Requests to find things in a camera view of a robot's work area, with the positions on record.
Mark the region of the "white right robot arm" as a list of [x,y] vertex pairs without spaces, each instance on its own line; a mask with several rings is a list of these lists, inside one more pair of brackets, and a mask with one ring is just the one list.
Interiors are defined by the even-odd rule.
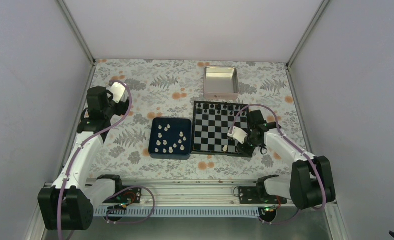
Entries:
[[276,122],[266,122],[260,110],[247,114],[248,130],[232,126],[227,136],[236,140],[237,150],[251,157],[256,148],[270,148],[289,167],[291,173],[257,179],[256,199],[267,204],[274,197],[291,200],[304,210],[323,208],[336,198],[331,165],[325,156],[315,156],[290,140]]

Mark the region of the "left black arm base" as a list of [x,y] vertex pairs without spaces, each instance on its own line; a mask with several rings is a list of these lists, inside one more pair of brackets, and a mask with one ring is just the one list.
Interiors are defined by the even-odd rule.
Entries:
[[125,211],[125,210],[127,210],[128,206],[130,206],[132,204],[140,203],[141,193],[142,193],[142,188],[132,188],[132,189],[129,189],[127,191],[120,193],[119,195],[117,195],[113,198],[106,199],[103,202],[103,204],[109,204],[109,206],[106,208],[106,210],[103,214],[103,218],[108,219],[113,222],[120,221],[122,219],[122,217],[119,216],[118,213],[116,213],[116,211],[113,211],[112,213],[109,214],[109,215],[113,215],[113,216],[106,216],[106,213],[112,209],[120,209],[120,210]]

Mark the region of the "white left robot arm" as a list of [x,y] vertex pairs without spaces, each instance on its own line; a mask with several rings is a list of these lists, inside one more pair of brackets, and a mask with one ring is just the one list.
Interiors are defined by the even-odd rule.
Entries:
[[46,229],[87,230],[96,207],[106,199],[116,203],[123,198],[118,176],[99,177],[92,186],[86,186],[86,181],[92,162],[114,126],[112,117],[125,119],[130,98],[128,87],[119,82],[110,88],[97,86],[87,91],[87,108],[81,114],[72,153],[51,187],[42,188],[37,196]]

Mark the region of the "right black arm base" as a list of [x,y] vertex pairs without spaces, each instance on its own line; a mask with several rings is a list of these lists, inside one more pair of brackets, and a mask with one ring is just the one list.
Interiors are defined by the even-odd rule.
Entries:
[[272,222],[276,218],[277,209],[288,202],[283,197],[268,195],[264,190],[258,190],[255,186],[236,186],[232,194],[238,198],[240,204],[264,204],[265,206],[258,207],[258,214],[259,218],[265,222]]

